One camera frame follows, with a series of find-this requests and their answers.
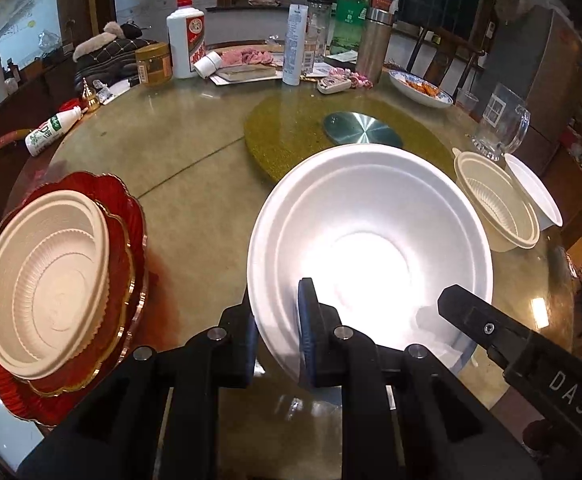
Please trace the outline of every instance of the green plastic bottle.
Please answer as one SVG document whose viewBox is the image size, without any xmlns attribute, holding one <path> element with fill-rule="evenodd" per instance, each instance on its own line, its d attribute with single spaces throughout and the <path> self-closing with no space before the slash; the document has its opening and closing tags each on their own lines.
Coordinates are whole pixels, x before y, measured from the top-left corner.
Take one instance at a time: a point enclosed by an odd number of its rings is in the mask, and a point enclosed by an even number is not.
<svg viewBox="0 0 582 480">
<path fill-rule="evenodd" d="M 338 0 L 335 27 L 330 44 L 331 54 L 355 50 L 360 46 L 366 9 L 370 0 Z"/>
</svg>

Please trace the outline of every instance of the white plastic bottle with green label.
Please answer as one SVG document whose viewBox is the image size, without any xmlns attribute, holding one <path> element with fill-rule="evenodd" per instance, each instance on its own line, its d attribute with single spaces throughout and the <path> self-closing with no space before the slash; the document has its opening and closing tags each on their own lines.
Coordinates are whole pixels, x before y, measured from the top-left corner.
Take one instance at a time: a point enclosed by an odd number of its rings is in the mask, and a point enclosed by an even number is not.
<svg viewBox="0 0 582 480">
<path fill-rule="evenodd" d="M 28 152 L 33 156 L 39 155 L 55 139 L 68 132 L 81 118 L 82 110 L 79 106 L 75 106 L 71 110 L 59 112 L 48 121 L 43 122 L 24 138 Z"/>
<path fill-rule="evenodd" d="M 331 54 L 341 54 L 349 50 L 357 52 L 369 2 L 370 0 L 338 0 L 330 44 Z"/>
</svg>

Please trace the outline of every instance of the red bottle cap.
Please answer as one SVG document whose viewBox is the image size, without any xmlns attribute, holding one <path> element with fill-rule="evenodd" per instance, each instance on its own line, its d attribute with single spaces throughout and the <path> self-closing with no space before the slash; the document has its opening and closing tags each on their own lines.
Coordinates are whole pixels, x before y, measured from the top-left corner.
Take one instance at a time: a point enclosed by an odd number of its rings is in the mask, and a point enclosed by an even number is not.
<svg viewBox="0 0 582 480">
<path fill-rule="evenodd" d="M 193 0 L 178 0 L 178 7 L 186 7 L 193 5 Z"/>
</svg>

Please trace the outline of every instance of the brown jar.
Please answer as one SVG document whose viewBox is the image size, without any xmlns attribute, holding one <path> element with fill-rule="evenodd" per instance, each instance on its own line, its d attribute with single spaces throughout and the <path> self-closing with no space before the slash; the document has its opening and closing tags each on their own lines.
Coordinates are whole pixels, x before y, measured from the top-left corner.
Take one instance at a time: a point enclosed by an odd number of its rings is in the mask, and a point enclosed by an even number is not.
<svg viewBox="0 0 582 480">
<path fill-rule="evenodd" d="M 158 85 L 171 79 L 173 70 L 168 43 L 153 43 L 135 51 L 137 73 L 140 83 Z"/>
</svg>

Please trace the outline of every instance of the orange food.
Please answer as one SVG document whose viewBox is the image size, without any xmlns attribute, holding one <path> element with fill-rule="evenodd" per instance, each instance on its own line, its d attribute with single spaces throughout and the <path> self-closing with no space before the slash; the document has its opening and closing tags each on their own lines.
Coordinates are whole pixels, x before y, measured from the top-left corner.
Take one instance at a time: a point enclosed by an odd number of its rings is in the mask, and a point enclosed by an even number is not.
<svg viewBox="0 0 582 480">
<path fill-rule="evenodd" d="M 431 85 L 430 83 L 427 83 L 426 81 L 415 82 L 415 81 L 409 81 L 408 79 L 405 79 L 404 82 L 408 86 L 413 88 L 414 90 L 417 90 L 418 92 L 422 92 L 423 94 L 426 94 L 429 97 L 437 97 L 437 95 L 440 93 L 439 88 Z"/>
</svg>

